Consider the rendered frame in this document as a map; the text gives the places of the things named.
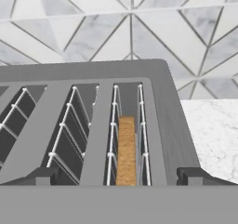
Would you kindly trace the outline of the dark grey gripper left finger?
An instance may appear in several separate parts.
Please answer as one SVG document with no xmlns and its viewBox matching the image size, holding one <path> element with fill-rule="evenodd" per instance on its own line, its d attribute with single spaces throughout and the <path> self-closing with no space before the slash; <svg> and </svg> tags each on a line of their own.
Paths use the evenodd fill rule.
<svg viewBox="0 0 238 224">
<path fill-rule="evenodd" d="M 51 186 L 56 184 L 57 174 L 55 167 L 38 167 L 28 176 L 10 180 L 6 185 Z"/>
</svg>

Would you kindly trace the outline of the grey metal toaster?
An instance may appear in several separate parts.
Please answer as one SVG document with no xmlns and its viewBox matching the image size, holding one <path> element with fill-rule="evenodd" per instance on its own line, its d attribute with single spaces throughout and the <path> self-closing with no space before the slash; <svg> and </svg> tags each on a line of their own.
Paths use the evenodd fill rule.
<svg viewBox="0 0 238 224">
<path fill-rule="evenodd" d="M 141 81 L 144 85 L 152 185 L 187 184 L 189 174 L 200 163 L 171 73 L 162 59 L 1 67 L 1 83 L 9 86 L 45 84 L 47 89 L 0 171 L 0 184 L 24 178 L 40 166 L 70 86 L 98 83 L 98 100 L 81 184 L 101 186 L 112 85 L 126 81 Z"/>
</svg>

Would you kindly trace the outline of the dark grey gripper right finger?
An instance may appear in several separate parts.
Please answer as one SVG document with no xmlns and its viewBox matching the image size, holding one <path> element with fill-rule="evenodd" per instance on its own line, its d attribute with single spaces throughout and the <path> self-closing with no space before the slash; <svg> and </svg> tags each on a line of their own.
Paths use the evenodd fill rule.
<svg viewBox="0 0 238 224">
<path fill-rule="evenodd" d="M 177 169 L 177 176 L 178 186 L 235 186 L 233 182 L 209 175 L 201 167 L 179 167 Z"/>
</svg>

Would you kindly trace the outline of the brown bread slice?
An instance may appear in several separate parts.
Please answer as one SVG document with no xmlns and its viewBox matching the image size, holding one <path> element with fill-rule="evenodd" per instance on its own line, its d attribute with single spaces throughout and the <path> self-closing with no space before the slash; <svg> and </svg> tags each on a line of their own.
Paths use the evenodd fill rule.
<svg viewBox="0 0 238 224">
<path fill-rule="evenodd" d="M 135 186 L 136 184 L 137 175 L 134 117 L 122 116 L 119 119 L 116 185 Z"/>
</svg>

